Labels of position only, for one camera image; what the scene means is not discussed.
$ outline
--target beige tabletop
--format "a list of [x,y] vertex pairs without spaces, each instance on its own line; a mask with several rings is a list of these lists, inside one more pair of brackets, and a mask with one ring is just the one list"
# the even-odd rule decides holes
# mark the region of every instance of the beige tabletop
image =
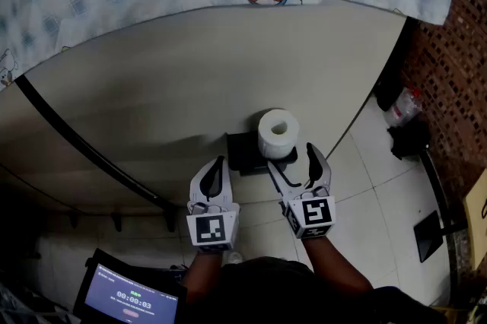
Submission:
[[476,270],[487,253],[487,170],[484,170],[470,193],[463,200],[469,224],[472,268]]
[[[105,157],[186,206],[194,174],[226,152],[224,133],[256,128],[269,108],[285,108],[299,121],[304,154],[295,172],[287,170],[295,182],[306,177],[305,142],[324,155],[333,149],[405,19],[344,1],[200,9],[107,33],[46,60],[26,78]],[[5,166],[90,212],[154,211],[67,145],[17,85],[0,98]],[[266,175],[231,179],[239,204],[281,197]]]

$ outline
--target timer display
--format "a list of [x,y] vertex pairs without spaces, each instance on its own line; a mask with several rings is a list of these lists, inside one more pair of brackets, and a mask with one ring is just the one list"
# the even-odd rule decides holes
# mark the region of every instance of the timer display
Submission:
[[138,284],[98,265],[84,301],[122,322],[174,323],[177,297]]
[[122,298],[123,300],[130,301],[131,303],[134,303],[135,305],[138,304],[141,307],[144,307],[144,308],[147,308],[147,309],[151,309],[151,303],[146,303],[145,301],[139,301],[138,298],[134,298],[132,296],[127,296],[125,293],[123,293],[121,291],[117,291],[116,292],[116,296],[118,298]]

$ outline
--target black object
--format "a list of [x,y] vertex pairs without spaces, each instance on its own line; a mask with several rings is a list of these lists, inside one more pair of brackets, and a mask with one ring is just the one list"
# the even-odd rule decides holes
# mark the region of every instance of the black object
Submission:
[[403,83],[399,76],[396,75],[391,76],[389,79],[384,79],[374,89],[377,105],[386,112],[397,100],[401,91],[403,91]]
[[115,230],[117,232],[122,232],[122,216],[115,212],[113,212],[110,216],[115,224]]
[[362,297],[361,322],[394,322],[396,324],[447,324],[439,311],[413,300],[394,286],[379,287]]
[[210,199],[216,197],[221,193],[222,180],[223,180],[223,161],[225,157],[217,157],[213,166],[208,170],[205,176],[199,183],[199,189],[201,193],[206,197],[206,201],[210,202]]
[[[241,176],[267,174],[267,159],[265,159],[257,145],[259,135],[257,131],[227,135],[228,166],[230,170],[240,171]],[[288,164],[298,159],[296,147],[287,156],[272,162],[278,165],[282,171]]]
[[174,232],[174,220],[176,206],[169,201],[161,198],[150,189],[133,179],[130,175],[122,171],[115,164],[106,159],[100,152],[85,141],[73,128],[71,128],[56,111],[40,96],[32,84],[21,75],[15,83],[24,93],[24,96],[32,103],[41,116],[74,148],[80,151],[88,160],[102,169],[105,173],[116,179],[122,185],[131,189],[134,193],[152,202],[154,205],[165,210],[164,216],[167,222],[167,229]]
[[434,196],[436,197],[436,202],[438,203],[438,207],[440,208],[440,215],[443,220],[443,225],[449,226],[450,225],[450,217],[448,213],[448,206],[447,201],[445,199],[443,188],[441,187],[440,177],[436,169],[434,168],[433,160],[431,159],[431,155],[428,150],[423,150],[419,152],[419,158],[423,163],[423,167],[425,168],[426,174],[428,175],[429,182],[431,187],[433,188]]
[[443,244],[443,236],[468,228],[467,222],[462,221],[449,227],[441,228],[438,213],[434,211],[423,221],[414,226],[416,245],[418,246],[419,261],[423,263]]
[[69,211],[68,212],[69,223],[75,229],[78,226],[78,213]]
[[431,136],[426,122],[413,119],[403,127],[391,127],[387,131],[394,139],[394,146],[390,151],[398,159],[417,155],[429,147]]
[[215,214],[205,218],[196,218],[196,241],[198,243],[221,242],[226,239],[223,216]]
[[487,217],[487,199],[485,200],[484,206],[482,206],[482,219]]
[[410,51],[417,25],[417,20],[407,17],[396,45],[374,86],[373,92],[377,97],[377,105],[384,112],[392,106],[403,91],[403,83],[400,80],[401,67]]
[[326,199],[312,199],[302,202],[304,223],[306,225],[328,223],[332,220]]
[[311,143],[306,143],[306,151],[307,157],[310,160],[310,168],[309,176],[310,176],[310,183],[306,186],[306,189],[313,187],[314,183],[321,178],[323,175],[323,168],[321,167],[321,163],[318,160],[317,155],[313,151],[313,145]]
[[[144,294],[149,294],[152,296],[152,298],[159,298],[157,294],[154,294],[154,291],[148,291],[147,287],[149,287],[150,289],[154,289],[155,291],[161,292],[164,296],[167,295],[169,297],[177,298],[177,310],[174,322],[183,322],[183,310],[186,303],[186,288],[181,286],[177,281],[175,281],[169,271],[133,267],[119,261],[116,258],[113,258],[112,256],[101,251],[100,249],[96,249],[93,257],[89,258],[86,261],[86,267],[88,267],[88,269],[83,278],[83,282],[81,283],[81,287],[76,298],[75,307],[73,309],[73,313],[77,317],[82,319],[82,322],[126,322],[118,320],[113,316],[109,316],[109,314],[102,313],[101,311],[96,310],[87,304],[87,295],[88,291],[90,290],[90,286],[92,285],[92,281],[94,280],[94,278],[96,278],[97,281],[100,281],[100,276],[106,279],[108,285],[113,282],[113,286],[111,288],[116,289],[120,293],[124,293],[126,295],[126,298],[130,297],[130,294],[133,294],[132,291],[136,293],[141,293],[142,298],[144,297]],[[147,308],[145,306],[142,306],[143,308],[137,310],[136,308],[131,307],[131,305],[135,305],[135,302],[133,302],[132,300],[130,300],[129,303],[125,301],[113,301],[116,299],[123,300],[123,297],[118,297],[117,291],[113,293],[114,295],[112,295],[111,293],[105,295],[106,291],[100,288],[99,290],[97,290],[97,293],[95,295],[97,297],[97,301],[103,303],[106,303],[107,301],[112,301],[112,305],[115,304],[115,306],[117,307],[115,312],[118,315],[124,312],[126,315],[128,315],[126,317],[127,319],[132,318],[130,316],[130,313],[145,315],[147,313],[144,313],[144,310],[154,310],[155,308]],[[159,320],[160,322],[166,322],[164,320],[164,317],[159,317]],[[147,320],[144,320],[142,317],[140,317],[137,321],[146,322]]]

